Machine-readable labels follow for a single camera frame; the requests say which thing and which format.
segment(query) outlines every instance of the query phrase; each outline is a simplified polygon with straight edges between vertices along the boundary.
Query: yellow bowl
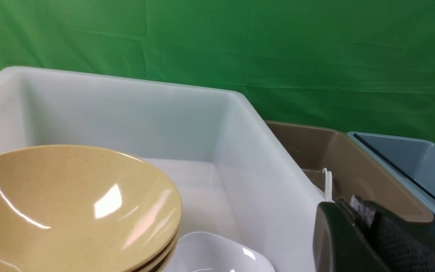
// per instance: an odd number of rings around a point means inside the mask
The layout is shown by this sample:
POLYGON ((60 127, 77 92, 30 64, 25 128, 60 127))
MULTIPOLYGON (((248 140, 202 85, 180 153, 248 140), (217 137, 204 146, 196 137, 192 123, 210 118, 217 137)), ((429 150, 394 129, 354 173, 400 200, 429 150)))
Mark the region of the yellow bowl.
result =
POLYGON ((0 155, 0 272, 129 272, 174 237, 182 203, 149 163, 51 145, 0 155))

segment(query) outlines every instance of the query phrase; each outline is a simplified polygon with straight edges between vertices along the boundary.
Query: blue plastic bin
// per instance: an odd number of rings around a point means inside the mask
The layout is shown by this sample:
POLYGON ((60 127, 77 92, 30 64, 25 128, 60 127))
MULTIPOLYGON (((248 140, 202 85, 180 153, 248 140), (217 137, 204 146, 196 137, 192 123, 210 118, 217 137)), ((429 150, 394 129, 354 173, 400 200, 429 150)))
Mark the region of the blue plastic bin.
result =
MULTIPOLYGON (((349 132, 435 215, 435 143, 414 138, 349 132)), ((429 226, 435 236, 435 220, 429 226)))

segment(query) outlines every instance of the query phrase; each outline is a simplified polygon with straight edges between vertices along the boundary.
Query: black strip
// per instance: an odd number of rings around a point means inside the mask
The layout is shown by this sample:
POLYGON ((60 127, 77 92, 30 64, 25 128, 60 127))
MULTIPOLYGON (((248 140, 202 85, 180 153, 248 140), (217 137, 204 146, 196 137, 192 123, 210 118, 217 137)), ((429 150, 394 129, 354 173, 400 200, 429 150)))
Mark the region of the black strip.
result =
POLYGON ((367 143, 362 137, 360 137, 358 134, 354 133, 353 136, 360 141, 364 146, 369 148, 373 153, 375 153, 377 156, 379 156, 382 160, 387 162, 390 166, 392 166, 397 172, 401 173, 404 177, 412 181, 417 187, 421 188, 428 196, 432 197, 435 200, 435 196, 430 193, 428 190, 426 190, 421 184, 419 184, 415 179, 411 178, 406 172, 402 171, 397 165, 395 165, 393 162, 391 162, 387 157, 382 155, 377 149, 375 149, 372 145, 367 143))

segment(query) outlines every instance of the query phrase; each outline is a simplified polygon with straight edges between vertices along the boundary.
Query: white handle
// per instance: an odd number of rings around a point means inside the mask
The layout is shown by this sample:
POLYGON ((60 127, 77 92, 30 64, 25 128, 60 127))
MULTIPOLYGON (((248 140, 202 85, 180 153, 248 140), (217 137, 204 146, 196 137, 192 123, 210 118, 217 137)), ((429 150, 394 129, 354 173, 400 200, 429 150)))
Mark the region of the white handle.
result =
POLYGON ((332 189, 333 189, 333 176, 332 172, 328 171, 326 168, 321 170, 323 174, 325 174, 325 192, 324 197, 325 201, 327 202, 333 202, 332 200, 332 189))

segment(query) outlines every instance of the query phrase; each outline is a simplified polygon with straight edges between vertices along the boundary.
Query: black mesh fabric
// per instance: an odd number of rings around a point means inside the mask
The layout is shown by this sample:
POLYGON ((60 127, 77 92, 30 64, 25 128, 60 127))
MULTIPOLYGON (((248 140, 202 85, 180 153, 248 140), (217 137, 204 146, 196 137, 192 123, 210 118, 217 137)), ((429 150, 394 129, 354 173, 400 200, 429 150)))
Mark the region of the black mesh fabric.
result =
POLYGON ((337 204, 348 210, 357 229, 391 271, 435 272, 435 247, 414 238, 397 223, 400 219, 360 198, 337 204))

